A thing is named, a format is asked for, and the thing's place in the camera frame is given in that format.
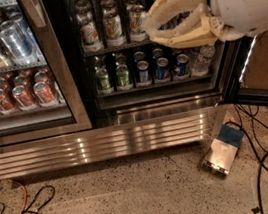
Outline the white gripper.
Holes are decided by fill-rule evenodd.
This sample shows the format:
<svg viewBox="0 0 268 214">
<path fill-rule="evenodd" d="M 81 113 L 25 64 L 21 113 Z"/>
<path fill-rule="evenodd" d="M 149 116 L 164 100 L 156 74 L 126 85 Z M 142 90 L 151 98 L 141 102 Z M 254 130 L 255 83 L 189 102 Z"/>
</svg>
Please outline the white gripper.
<svg viewBox="0 0 268 214">
<path fill-rule="evenodd" d="M 209 21 L 206 0 L 156 0 L 143 25 L 149 39 L 169 48 L 184 49 L 214 44 L 217 37 L 221 41 L 234 41 L 268 30 L 268 0 L 210 2 L 212 15 Z M 174 29 L 158 29 L 175 15 L 187 11 L 192 13 Z"/>
</svg>

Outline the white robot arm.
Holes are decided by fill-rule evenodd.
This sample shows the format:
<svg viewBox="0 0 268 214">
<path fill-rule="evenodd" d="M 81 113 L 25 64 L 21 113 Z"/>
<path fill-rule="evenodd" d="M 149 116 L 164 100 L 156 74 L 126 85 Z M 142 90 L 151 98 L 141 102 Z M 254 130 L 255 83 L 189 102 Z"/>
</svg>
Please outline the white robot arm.
<svg viewBox="0 0 268 214">
<path fill-rule="evenodd" d="M 268 30 L 268 0 L 156 0 L 143 26 L 151 41 L 173 48 L 234 41 Z"/>
</svg>

